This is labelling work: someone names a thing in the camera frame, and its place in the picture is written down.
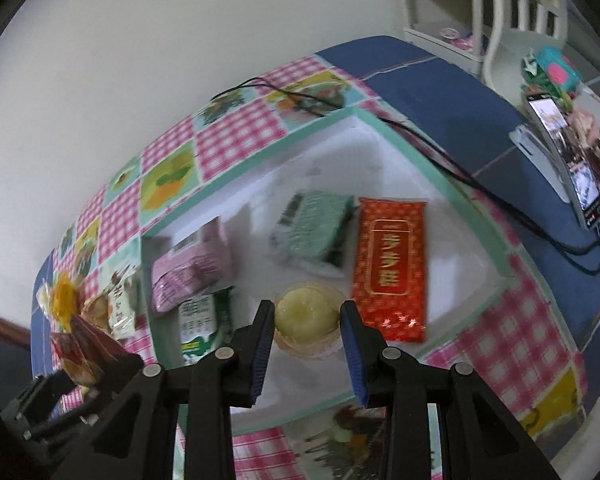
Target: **yellow wrapped snack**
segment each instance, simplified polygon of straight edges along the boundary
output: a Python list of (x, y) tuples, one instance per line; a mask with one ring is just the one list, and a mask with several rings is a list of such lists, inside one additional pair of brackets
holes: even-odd
[(70, 330), (71, 316), (78, 314), (78, 292), (66, 272), (58, 276), (51, 314), (65, 332)]

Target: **black cable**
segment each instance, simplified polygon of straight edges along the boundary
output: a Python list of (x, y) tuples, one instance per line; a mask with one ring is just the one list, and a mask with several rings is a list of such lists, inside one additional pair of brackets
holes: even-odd
[[(246, 81), (240, 83), (238, 86), (229, 88), (227, 90), (224, 90), (224, 91), (216, 94), (215, 96), (213, 96), (211, 98), (211, 100), (213, 101), (215, 99), (218, 99), (222, 95), (226, 95), (228, 93), (237, 91), (241, 88), (269, 88), (274, 91), (280, 92), (281, 94), (284, 94), (284, 95), (290, 97), (294, 101), (294, 104), (296, 105), (296, 107), (298, 107), (301, 110), (304, 110), (305, 112), (311, 113), (317, 117), (324, 117), (325, 114), (318, 112), (310, 105), (305, 105), (302, 102), (302, 100), (311, 100), (311, 101), (314, 101), (314, 102), (317, 102), (317, 103), (320, 103), (323, 105), (327, 105), (329, 108), (332, 108), (333, 110), (342, 108), (342, 106), (334, 104), (334, 103), (330, 102), (329, 100), (323, 99), (318, 96), (314, 96), (311, 94), (305, 94), (303, 92), (294, 92), (291, 90), (278, 88), (277, 86), (273, 85), (272, 83), (270, 83), (269, 81), (267, 81), (266, 79), (261, 78), (261, 77), (252, 77), (250, 79), (247, 79)], [(434, 158), (423, 153), (422, 155), (424, 157), (426, 157), (426, 159), (431, 164), (433, 164), (433, 166), (437, 170), (450, 176), (451, 178), (457, 180), (458, 182), (465, 184), (468, 187), (471, 187), (475, 190), (478, 190), (478, 191), (484, 193), (487, 197), (489, 197), (489, 199), (491, 199), (500, 208), (502, 208), (504, 211), (506, 211), (511, 217), (516, 219), (520, 225), (522, 225), (524, 228), (528, 229), (528, 231), (530, 231), (536, 237), (538, 237), (542, 240), (545, 240), (546, 242), (551, 244), (551, 246), (554, 247), (554, 249), (558, 252), (558, 254), (560, 254), (560, 256), (563, 257), (567, 261), (567, 263), (569, 263), (575, 269), (577, 269), (580, 272), (587, 274), (589, 276), (595, 276), (600, 273), (600, 262), (595, 269), (587, 269), (587, 267), (584, 267), (583, 265), (574, 261), (570, 257), (570, 255), (584, 256), (586, 254), (589, 254), (596, 247), (600, 247), (600, 228), (599, 227), (596, 227), (596, 240), (587, 246), (577, 247), (577, 246), (572, 246), (572, 245), (560, 242), (560, 241), (556, 240), (555, 238), (553, 238), (548, 232), (546, 232), (541, 226), (539, 226), (525, 212), (523, 212), (522, 210), (520, 210), (513, 204), (507, 202), (503, 198), (497, 196), (495, 193), (493, 193), (492, 191), (490, 191), (489, 189), (484, 187), (480, 182), (478, 182), (478, 180), (473, 175), (471, 175), (467, 170), (465, 170), (462, 166), (460, 166), (460, 164), (458, 164), (456, 161), (454, 161), (446, 152), (444, 152), (441, 148), (439, 148), (437, 145), (435, 145), (435, 143), (433, 143), (429, 139), (427, 139), (427, 137), (424, 137), (423, 135), (416, 132), (412, 128), (410, 128), (410, 127), (406, 126), (405, 124), (402, 124), (398, 121), (394, 121), (394, 120), (382, 118), (382, 117), (378, 117), (378, 119), (380, 119), (384, 123), (388, 124), (389, 126), (393, 126), (394, 128), (400, 128), (401, 130), (416, 137), (420, 142), (426, 144), (428, 148), (432, 149), (439, 156), (444, 158), (451, 166), (453, 166), (457, 170), (458, 173), (456, 173), (456, 171), (450, 170), (448, 167), (444, 166), (443, 164), (440, 164)]]

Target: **red wrapper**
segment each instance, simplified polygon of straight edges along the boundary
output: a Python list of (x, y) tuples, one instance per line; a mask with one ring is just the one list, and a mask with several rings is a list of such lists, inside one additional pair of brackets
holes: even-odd
[(362, 321), (387, 341), (425, 338), (425, 202), (360, 198), (353, 299)]

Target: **wall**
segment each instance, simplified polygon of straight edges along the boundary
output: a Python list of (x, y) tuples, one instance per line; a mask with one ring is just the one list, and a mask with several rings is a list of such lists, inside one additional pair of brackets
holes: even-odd
[(87, 200), (213, 94), (322, 48), (397, 35), (399, 0), (27, 0), (0, 38), (0, 316)]

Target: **white tray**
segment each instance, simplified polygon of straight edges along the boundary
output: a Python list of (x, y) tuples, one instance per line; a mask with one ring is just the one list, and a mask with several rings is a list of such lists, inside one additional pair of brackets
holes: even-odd
[[(507, 284), (510, 269), (492, 225), (411, 145), (359, 108), (346, 108), (292, 133), (230, 171), (234, 174), (211, 195), (146, 242), (152, 247), (143, 254), (156, 257), (220, 216), (237, 267), (232, 305), (236, 327), (251, 322), (261, 299), (273, 300), (290, 284), (317, 279), (281, 266), (267, 252), (273, 225), (299, 189), (428, 202), (427, 341), (403, 345), (416, 356), (457, 333)], [(357, 229), (351, 231), (346, 277), (328, 280), (347, 298), (357, 239)], [(177, 313), (150, 316), (150, 327), (158, 360), (167, 367), (181, 365)], [(250, 410), (232, 411), (233, 431), (278, 426), (350, 396), (342, 350), (324, 360), (299, 360), (274, 344), (262, 395)]]

